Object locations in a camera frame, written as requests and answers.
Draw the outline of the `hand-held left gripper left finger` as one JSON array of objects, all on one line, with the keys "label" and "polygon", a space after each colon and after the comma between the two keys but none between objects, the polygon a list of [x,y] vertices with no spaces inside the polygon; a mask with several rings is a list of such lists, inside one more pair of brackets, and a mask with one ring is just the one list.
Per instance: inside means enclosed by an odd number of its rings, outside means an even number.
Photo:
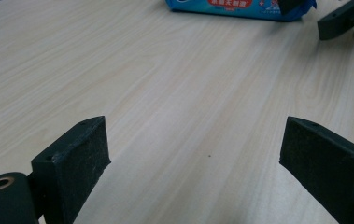
[{"label": "hand-held left gripper left finger", "polygon": [[31,180],[40,192],[47,224],[73,224],[100,176],[110,164],[106,118],[85,119],[31,161]]}]

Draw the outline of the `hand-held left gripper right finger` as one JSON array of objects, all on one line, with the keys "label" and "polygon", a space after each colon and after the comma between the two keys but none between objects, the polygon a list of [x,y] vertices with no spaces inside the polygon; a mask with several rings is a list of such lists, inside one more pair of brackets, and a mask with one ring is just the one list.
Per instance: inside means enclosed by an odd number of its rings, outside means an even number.
[{"label": "hand-held left gripper right finger", "polygon": [[306,119],[287,118],[279,163],[339,224],[354,224],[354,144]]}]

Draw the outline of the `blue wet wipe pack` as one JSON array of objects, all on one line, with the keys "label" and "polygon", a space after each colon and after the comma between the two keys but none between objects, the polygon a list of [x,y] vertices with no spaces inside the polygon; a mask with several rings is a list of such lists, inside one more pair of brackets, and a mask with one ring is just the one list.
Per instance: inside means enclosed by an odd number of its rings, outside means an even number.
[{"label": "blue wet wipe pack", "polygon": [[296,21],[312,7],[316,0],[303,0],[286,14],[282,14],[281,0],[164,0],[172,11],[186,11],[267,21]]}]

